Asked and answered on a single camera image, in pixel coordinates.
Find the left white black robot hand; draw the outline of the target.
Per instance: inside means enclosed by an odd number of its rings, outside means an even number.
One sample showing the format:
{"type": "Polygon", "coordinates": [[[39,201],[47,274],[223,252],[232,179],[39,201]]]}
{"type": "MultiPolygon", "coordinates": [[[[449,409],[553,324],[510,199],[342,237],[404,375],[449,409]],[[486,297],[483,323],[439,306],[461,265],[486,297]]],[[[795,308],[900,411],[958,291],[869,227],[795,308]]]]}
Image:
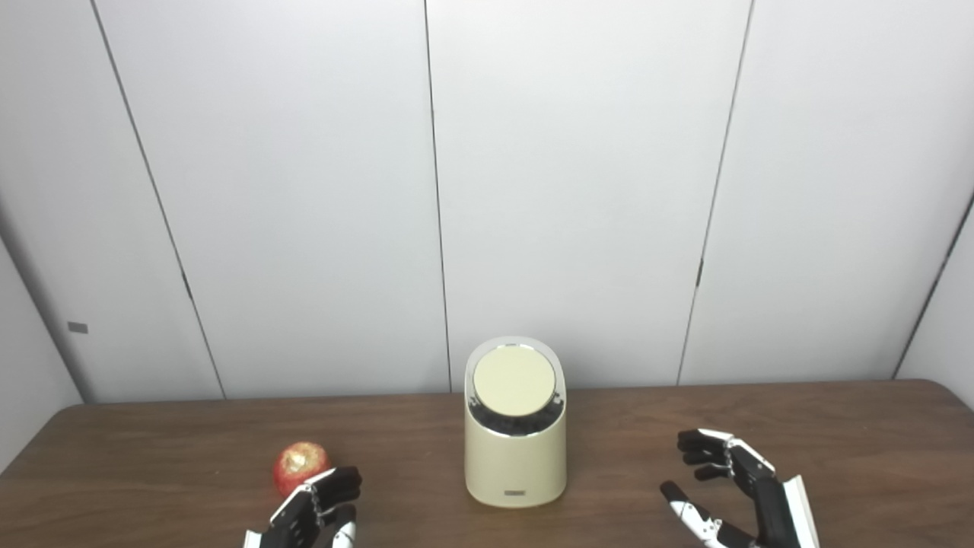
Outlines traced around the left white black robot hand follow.
{"type": "Polygon", "coordinates": [[[331,547],[354,547],[354,502],[361,495],[361,483],[355,466],[311,476],[286,497],[264,533],[246,532],[243,547],[313,547],[328,528],[333,528],[331,547]]]}

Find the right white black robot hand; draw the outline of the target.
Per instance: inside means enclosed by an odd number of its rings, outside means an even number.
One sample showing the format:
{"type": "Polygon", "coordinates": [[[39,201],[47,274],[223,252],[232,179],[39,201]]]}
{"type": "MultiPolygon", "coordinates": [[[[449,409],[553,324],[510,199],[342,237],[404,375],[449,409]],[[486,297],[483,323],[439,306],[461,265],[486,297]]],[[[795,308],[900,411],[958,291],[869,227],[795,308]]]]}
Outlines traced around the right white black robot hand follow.
{"type": "Polygon", "coordinates": [[[758,531],[715,517],[692,502],[677,483],[661,483],[660,492],[686,529],[705,547],[818,547],[813,509],[804,480],[780,479],[775,466],[740,437],[707,428],[684,430],[677,448],[697,481],[727,478],[754,505],[758,531]]]}

